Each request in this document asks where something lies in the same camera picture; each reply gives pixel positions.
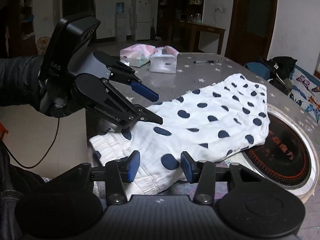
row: black sleeve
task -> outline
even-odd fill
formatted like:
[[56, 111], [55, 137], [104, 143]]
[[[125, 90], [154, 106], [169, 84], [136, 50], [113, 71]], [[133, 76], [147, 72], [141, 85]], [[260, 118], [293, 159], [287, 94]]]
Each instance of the black sleeve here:
[[38, 74], [43, 56], [0, 59], [0, 106], [40, 107]]

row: black cable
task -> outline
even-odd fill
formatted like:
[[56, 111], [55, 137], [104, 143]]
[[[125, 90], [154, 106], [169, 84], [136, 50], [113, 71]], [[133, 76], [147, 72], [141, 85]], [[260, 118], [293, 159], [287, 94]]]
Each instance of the black cable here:
[[19, 164], [22, 168], [32, 169], [32, 168], [38, 166], [38, 165], [43, 161], [43, 159], [47, 156], [47, 154], [49, 153], [49, 151], [51, 150], [51, 147], [53, 146], [54, 142], [56, 141], [56, 138], [57, 138], [57, 135], [58, 135], [59, 125], [60, 125], [60, 118], [58, 118], [58, 125], [57, 125], [56, 135], [54, 136], [53, 142], [51, 143], [49, 149], [47, 150], [47, 152], [45, 153], [45, 155], [41, 158], [41, 160], [39, 160], [39, 162], [38, 162], [37, 164], [35, 164], [35, 165], [33, 165], [33, 166], [30, 166], [30, 167], [22, 165], [22, 164], [12, 155], [12, 153], [11, 153], [10, 150], [7, 148], [7, 146], [4, 144], [4, 142], [2, 142], [2, 143], [3, 143], [4, 147], [5, 147], [5, 149], [7, 150], [7, 152], [8, 152], [8, 153], [10, 154], [10, 156], [16, 161], [17, 164]]

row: orange object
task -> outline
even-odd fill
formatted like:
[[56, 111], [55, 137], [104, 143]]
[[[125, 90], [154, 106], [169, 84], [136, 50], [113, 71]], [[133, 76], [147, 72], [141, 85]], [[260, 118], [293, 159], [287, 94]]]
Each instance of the orange object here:
[[4, 128], [3, 124], [0, 122], [0, 140], [3, 139], [4, 133], [8, 134], [9, 131], [6, 128]]

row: white refrigerator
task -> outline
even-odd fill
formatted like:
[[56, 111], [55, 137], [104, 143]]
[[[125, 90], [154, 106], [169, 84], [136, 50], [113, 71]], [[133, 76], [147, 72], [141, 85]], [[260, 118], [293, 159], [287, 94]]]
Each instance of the white refrigerator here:
[[151, 0], [131, 1], [131, 37], [135, 41], [149, 40], [151, 27]]

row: wooden door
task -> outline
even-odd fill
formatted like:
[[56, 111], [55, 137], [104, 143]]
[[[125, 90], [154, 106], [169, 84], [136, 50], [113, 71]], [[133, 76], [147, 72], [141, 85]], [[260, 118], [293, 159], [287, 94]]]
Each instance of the wooden door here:
[[[91, 12], [92, 16], [96, 16], [95, 0], [62, 0], [62, 16], [68, 16], [80, 12]], [[96, 40], [96, 31], [91, 42]]]
[[267, 58], [277, 0], [234, 0], [225, 56], [244, 65]]

